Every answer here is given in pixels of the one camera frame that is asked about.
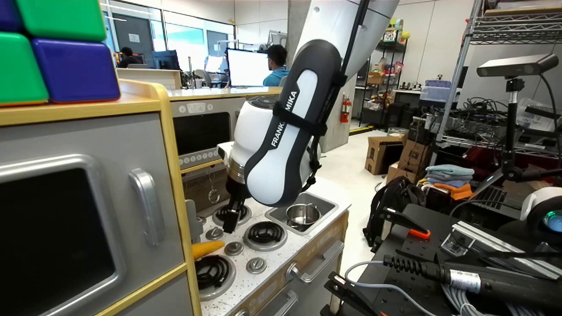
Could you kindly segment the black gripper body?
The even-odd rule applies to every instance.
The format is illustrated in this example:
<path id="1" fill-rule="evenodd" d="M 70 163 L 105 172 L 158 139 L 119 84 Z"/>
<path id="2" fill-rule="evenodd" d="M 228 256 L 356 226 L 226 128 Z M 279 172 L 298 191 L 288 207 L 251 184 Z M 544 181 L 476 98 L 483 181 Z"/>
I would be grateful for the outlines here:
<path id="1" fill-rule="evenodd" d="M 244 205 L 244 200 L 249 197 L 249 191 L 247 191 L 246 184 L 239 182 L 239 181 L 235 181 L 232 177 L 226 179 L 226 191 L 230 195 L 230 202 L 228 202 L 230 205 Z M 235 230 L 235 226 L 233 225 L 226 225 L 226 226 L 223 226 L 223 230 L 226 233 L 232 233 Z"/>

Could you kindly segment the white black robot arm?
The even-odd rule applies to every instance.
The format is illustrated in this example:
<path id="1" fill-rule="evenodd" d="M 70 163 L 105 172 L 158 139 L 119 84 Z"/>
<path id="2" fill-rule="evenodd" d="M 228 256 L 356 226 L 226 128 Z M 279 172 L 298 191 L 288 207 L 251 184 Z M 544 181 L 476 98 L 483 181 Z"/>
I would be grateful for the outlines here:
<path id="1" fill-rule="evenodd" d="M 230 200 L 223 230 L 244 202 L 290 205 L 316 182 L 318 142 L 341 88 L 376 49 L 399 0 L 311 0 L 297 53 L 276 102 L 242 103 L 233 139 L 218 151 Z"/>

